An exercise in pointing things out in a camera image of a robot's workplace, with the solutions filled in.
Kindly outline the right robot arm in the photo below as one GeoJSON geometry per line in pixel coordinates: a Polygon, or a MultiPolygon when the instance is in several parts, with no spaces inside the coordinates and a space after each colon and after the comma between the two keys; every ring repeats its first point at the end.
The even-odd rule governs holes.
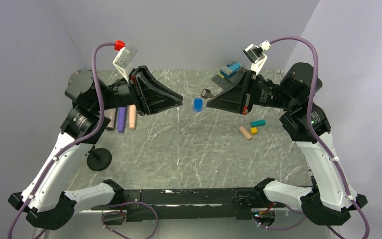
{"type": "Polygon", "coordinates": [[[313,67],[302,62],[293,64],[279,84],[244,69],[206,105],[241,115],[253,106],[283,110],[280,122],[302,151],[313,185],[298,187],[266,178],[255,186],[255,202],[261,207],[282,203],[301,210],[316,225],[341,226],[350,219],[350,211],[365,206],[367,199],[353,189],[345,192],[350,184],[342,181],[335,165],[330,123],[321,107],[308,104],[312,76],[313,67]]]}

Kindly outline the blue key tag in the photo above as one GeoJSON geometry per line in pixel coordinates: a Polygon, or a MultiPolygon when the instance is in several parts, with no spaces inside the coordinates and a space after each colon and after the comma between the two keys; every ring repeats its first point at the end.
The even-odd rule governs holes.
{"type": "Polygon", "coordinates": [[[203,109],[203,99],[198,97],[193,100],[193,111],[201,112],[203,109]]]}

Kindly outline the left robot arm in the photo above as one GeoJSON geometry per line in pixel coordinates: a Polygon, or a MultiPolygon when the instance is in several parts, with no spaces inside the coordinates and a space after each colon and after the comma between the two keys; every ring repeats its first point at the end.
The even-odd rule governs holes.
{"type": "Polygon", "coordinates": [[[73,215],[92,207],[117,209],[124,200],[123,188],[111,179],[76,191],[66,189],[69,177],[104,132],[98,122],[107,126],[110,121],[99,110],[98,95],[102,95],[106,110],[135,105],[142,116],[183,103],[183,97],[156,80],[146,66],[133,69],[111,85],[95,80],[92,70],[78,70],[70,76],[65,95],[73,107],[51,154],[32,183],[8,199],[16,210],[26,213],[33,227],[46,230],[57,230],[73,215]]]}

